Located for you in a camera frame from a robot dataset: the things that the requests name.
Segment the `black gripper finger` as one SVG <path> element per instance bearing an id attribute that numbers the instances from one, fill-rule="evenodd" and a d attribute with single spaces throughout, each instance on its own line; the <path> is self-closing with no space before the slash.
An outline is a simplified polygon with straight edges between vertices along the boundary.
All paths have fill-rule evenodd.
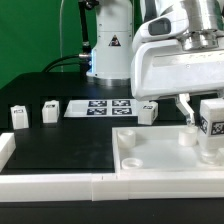
<path id="1" fill-rule="evenodd" d="M 190 95 L 188 93 L 179 94 L 175 100 L 177 108 L 182 112 L 182 114 L 186 118 L 186 124 L 188 126 L 194 126 L 195 116 L 193 109 L 188 104 L 189 101 Z"/>

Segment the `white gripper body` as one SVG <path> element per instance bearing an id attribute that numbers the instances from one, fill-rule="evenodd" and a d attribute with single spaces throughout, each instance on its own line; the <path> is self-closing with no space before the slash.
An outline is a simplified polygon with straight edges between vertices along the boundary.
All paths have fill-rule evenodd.
<path id="1" fill-rule="evenodd" d="M 138 101 L 224 89 L 224 47 L 186 52 L 175 40 L 140 46 L 131 65 L 131 90 Z"/>

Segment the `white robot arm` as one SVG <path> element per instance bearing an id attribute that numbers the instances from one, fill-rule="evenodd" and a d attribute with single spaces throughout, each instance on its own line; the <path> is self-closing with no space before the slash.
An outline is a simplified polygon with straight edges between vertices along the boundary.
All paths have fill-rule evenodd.
<path id="1" fill-rule="evenodd" d="M 97 43 L 87 79 L 131 86 L 139 101 L 174 98 L 194 123 L 191 95 L 224 90 L 224 0 L 79 0 L 96 9 Z"/>

